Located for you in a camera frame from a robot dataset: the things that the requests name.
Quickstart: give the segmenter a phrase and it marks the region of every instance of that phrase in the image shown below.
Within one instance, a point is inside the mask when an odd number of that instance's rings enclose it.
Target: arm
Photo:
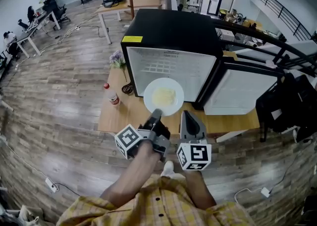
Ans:
[[[185,171],[185,177],[189,194],[197,208],[206,210],[216,205],[200,171]]]
[[[148,141],[143,142],[127,170],[100,197],[117,208],[126,204],[149,179],[159,159],[160,155],[153,151],[152,144]]]

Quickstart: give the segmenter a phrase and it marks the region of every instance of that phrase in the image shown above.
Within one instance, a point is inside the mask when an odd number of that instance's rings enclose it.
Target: staircase railing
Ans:
[[[293,32],[293,35],[299,40],[310,40],[311,34],[301,24],[301,22],[277,0],[260,0],[270,8],[279,19],[281,19],[287,27]]]

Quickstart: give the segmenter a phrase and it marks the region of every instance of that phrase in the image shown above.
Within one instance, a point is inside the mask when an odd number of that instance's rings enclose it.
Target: purple flowers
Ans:
[[[125,65],[124,58],[121,54],[121,51],[115,51],[111,56],[110,56],[110,65],[114,66],[116,68],[123,68]]]

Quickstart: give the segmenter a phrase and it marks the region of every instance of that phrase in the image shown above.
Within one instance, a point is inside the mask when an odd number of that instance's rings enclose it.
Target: yellow sticker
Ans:
[[[143,37],[140,36],[124,36],[122,41],[123,42],[133,42],[133,43],[140,43]]]

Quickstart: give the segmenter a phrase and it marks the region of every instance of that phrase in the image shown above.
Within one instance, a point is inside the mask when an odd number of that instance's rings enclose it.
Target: white cord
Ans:
[[[73,33],[74,30],[79,29],[81,25],[83,25],[84,23],[90,21],[91,19],[93,19],[93,18],[96,17],[96,16],[97,16],[97,15],[94,15],[94,16],[90,17],[89,19],[87,19],[86,21],[80,22],[80,23],[78,23],[75,27],[69,29],[69,30],[65,33],[65,35],[63,36],[63,38],[62,38],[61,40],[59,40],[58,42],[56,42],[56,43],[54,43],[54,44],[50,44],[50,45],[48,45],[48,46],[45,46],[45,47],[41,50],[41,53],[43,53],[44,50],[45,50],[46,48],[50,47],[50,46],[54,46],[54,45],[61,44],[61,43],[63,42],[63,40],[64,40],[66,37],[70,36],[71,33]],[[20,63],[18,63],[18,64],[16,65],[16,69],[18,68],[18,66],[19,66],[20,64],[22,64],[24,61],[26,61],[26,60],[29,59],[29,58],[30,58],[30,57],[27,57],[26,59],[24,59],[23,61],[21,61]]]
[[[235,199],[236,203],[240,204],[240,203],[237,201],[237,194],[238,194],[238,193],[240,193],[240,192],[242,192],[242,191],[245,191],[245,190],[248,190],[249,192],[256,192],[256,191],[262,190],[262,189],[263,189],[263,188],[258,188],[258,189],[255,189],[254,191],[251,191],[251,190],[248,189],[248,188],[244,188],[244,189],[238,191],[238,192],[234,195],[234,199]]]
[[[11,148],[10,146],[6,143],[6,142],[3,142],[22,162],[24,162],[27,166],[29,166],[30,168],[32,168],[33,170],[37,171],[38,173],[42,174],[44,177],[47,177],[55,186],[56,186],[56,191],[58,192],[58,185],[55,184],[55,182],[53,182],[48,176],[46,176],[43,172],[35,169],[33,166],[29,165],[26,161],[24,161],[21,157],[18,156],[17,153],[15,153]]]

